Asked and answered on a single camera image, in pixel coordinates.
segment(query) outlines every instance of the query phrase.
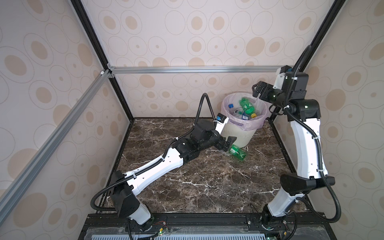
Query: green plastic bottle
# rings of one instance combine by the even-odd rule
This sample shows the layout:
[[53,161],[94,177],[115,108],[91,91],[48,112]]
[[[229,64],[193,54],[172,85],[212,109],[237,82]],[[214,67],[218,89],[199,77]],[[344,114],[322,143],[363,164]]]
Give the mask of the green plastic bottle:
[[240,106],[244,109],[244,112],[248,115],[251,115],[255,112],[255,107],[252,105],[252,103],[247,98],[242,98],[240,100]]
[[235,156],[238,160],[240,160],[240,162],[244,161],[244,158],[246,157],[246,152],[244,152],[243,150],[241,150],[238,146],[236,145],[232,145],[231,146],[231,149],[229,150],[230,154],[232,154],[233,156]]

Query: trash can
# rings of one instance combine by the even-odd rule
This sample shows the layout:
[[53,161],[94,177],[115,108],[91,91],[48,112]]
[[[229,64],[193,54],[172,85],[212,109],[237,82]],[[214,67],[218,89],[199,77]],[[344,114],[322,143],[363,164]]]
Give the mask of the trash can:
[[[257,117],[250,120],[238,119],[229,113],[229,104],[233,104],[234,108],[240,108],[241,98],[246,97],[255,107]],[[256,130],[263,127],[264,120],[267,117],[268,108],[264,101],[254,98],[250,93],[232,93],[226,96],[221,105],[221,113],[229,118],[228,123],[224,126],[221,135],[228,138],[229,136],[237,137],[233,143],[238,147],[245,147]]]

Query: ventilation grille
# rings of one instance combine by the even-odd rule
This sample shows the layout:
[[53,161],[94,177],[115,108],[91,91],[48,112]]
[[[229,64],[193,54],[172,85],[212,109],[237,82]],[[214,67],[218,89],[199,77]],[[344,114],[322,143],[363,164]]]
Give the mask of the ventilation grille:
[[[135,235],[134,240],[149,235]],[[156,237],[156,240],[265,240],[262,233],[240,234],[173,234]],[[130,240],[129,235],[93,235],[92,240]]]

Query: patterned wallpaper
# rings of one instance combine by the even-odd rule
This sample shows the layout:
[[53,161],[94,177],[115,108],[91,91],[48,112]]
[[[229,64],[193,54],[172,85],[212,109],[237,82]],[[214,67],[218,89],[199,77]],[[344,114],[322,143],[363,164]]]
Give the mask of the patterned wallpaper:
[[[121,67],[292,65],[312,41],[332,3],[83,0],[109,62]],[[225,94],[250,91],[260,75],[271,78],[274,74],[214,74],[212,79],[209,74],[134,74],[119,78],[125,83],[121,87],[135,117],[161,117],[194,115],[204,91],[211,92],[216,111]]]
[[0,240],[77,240],[127,128],[109,82],[103,84],[0,227]]
[[[384,236],[383,64],[384,0],[350,0],[306,69],[307,98],[321,107],[324,162],[343,212],[331,225],[340,240]],[[286,116],[276,126],[297,162]],[[327,190],[310,197],[316,210],[334,216]]]
[[65,0],[0,8],[0,195],[100,73]]
[[[135,117],[194,117],[201,95],[207,93],[215,114],[223,99],[234,92],[251,93],[259,81],[274,82],[275,73],[118,74]],[[201,117],[210,117],[204,103]]]
[[[2,1],[0,196],[100,71],[66,0]],[[127,123],[105,83],[0,227],[0,239],[77,239]]]

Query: aluminum frame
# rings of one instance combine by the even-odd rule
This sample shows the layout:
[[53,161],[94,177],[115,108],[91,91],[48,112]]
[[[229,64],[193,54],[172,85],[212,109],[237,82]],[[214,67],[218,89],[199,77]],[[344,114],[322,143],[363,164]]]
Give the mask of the aluminum frame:
[[71,130],[73,125],[79,119],[86,107],[89,105],[101,85],[111,77],[109,70],[103,70],[82,95],[82,97],[73,106],[64,120],[57,126],[44,145],[35,154],[29,164],[24,168],[23,172],[13,181],[6,193],[0,201],[0,226],[17,205],[34,179],[40,173],[41,169],[48,162],[52,154],[55,152],[61,141]]
[[274,73],[283,66],[114,67],[112,74],[133,73]]

